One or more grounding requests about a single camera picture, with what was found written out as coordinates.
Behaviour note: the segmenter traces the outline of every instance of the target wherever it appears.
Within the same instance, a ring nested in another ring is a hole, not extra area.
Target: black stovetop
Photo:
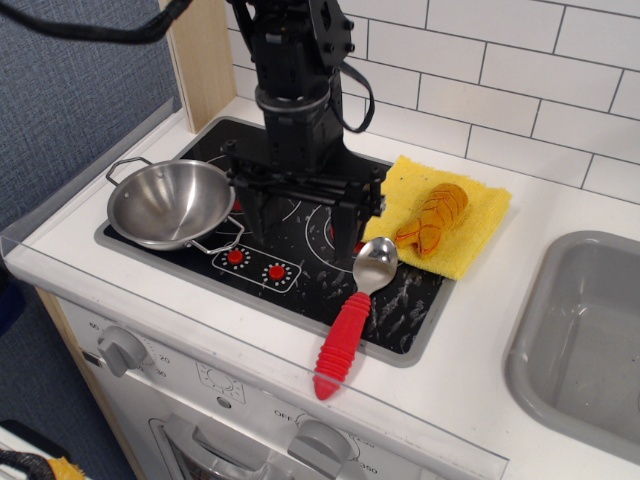
[[[228,160],[220,157],[220,146],[254,128],[257,127],[223,119],[182,158],[210,161],[218,157],[211,163],[226,170]],[[135,250],[135,256],[143,261],[169,265],[182,278],[197,278],[199,285],[213,290],[224,286],[222,290],[235,292],[236,298],[249,296],[252,306],[265,306],[271,314],[282,312],[284,320],[294,317],[297,319],[294,323],[318,331],[314,323],[331,325],[344,301],[356,291],[351,274],[355,253],[348,261],[333,260],[328,207],[289,200],[283,204],[282,220],[268,232],[266,244],[257,244],[251,233],[245,232],[236,248],[238,252],[233,254],[207,256],[196,248],[168,252],[147,250],[126,240],[108,225],[102,234],[111,245]],[[231,215],[242,223],[239,205],[234,206]],[[231,222],[224,222],[201,243],[214,249],[228,243],[236,232]],[[436,321],[434,300],[443,282],[449,281],[400,263],[393,282],[372,295],[372,312],[363,340],[392,352],[395,357],[408,357],[409,352],[415,357],[419,352],[412,351],[412,347],[416,343],[426,344],[429,334],[425,330],[430,333]],[[444,288],[439,298],[446,296],[447,290]]]

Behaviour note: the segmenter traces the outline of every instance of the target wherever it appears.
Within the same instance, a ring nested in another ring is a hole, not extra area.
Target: toy bread
[[[420,212],[396,233],[398,247],[418,245],[421,255],[428,255],[440,243],[443,233],[451,228],[469,203],[458,185],[441,183],[429,195]]]

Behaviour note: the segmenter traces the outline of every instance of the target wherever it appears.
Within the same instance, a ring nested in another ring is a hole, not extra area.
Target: spoon
[[[371,311],[371,294],[387,286],[397,268],[398,252],[388,238],[374,238],[360,250],[353,264],[353,279],[358,291],[342,305],[316,362],[316,373],[323,375],[313,377],[316,397],[320,400],[333,395],[349,373]]]

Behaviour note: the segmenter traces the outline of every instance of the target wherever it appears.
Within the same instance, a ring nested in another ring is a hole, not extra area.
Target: oven front
[[[193,354],[60,304],[147,480],[425,478],[423,468]],[[136,368],[120,368],[136,355]]]

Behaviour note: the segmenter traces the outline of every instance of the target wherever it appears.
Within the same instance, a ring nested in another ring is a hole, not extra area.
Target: white tile wall
[[[350,60],[349,64],[369,79],[377,101],[400,107],[416,107],[420,88],[419,73],[358,59]],[[342,90],[369,98],[367,90],[346,75],[342,76]]]
[[[389,0],[339,0],[340,8],[348,15],[375,18],[385,22],[424,28],[428,0],[403,0],[401,4]]]
[[[551,52],[562,10],[527,0],[431,0],[427,28]]]
[[[543,101],[533,138],[640,163],[640,122]]]
[[[488,45],[480,83],[606,112],[611,107],[620,75],[619,68]]]
[[[568,8],[556,53],[640,69],[640,19]]]
[[[564,0],[565,5],[601,10],[603,12],[622,13],[640,17],[640,2],[637,0]]]
[[[477,82],[483,55],[484,44],[475,40],[381,22],[369,25],[372,62]]]
[[[640,0],[338,2],[376,95],[369,132],[640,203]],[[359,124],[366,92],[343,89]]]
[[[640,165],[596,156],[589,169],[584,189],[640,203],[638,185],[640,185]]]
[[[467,158],[581,187],[593,155],[473,126]]]
[[[423,75],[418,110],[518,135],[530,135],[540,100]]]
[[[640,120],[640,73],[624,72],[611,113]]]

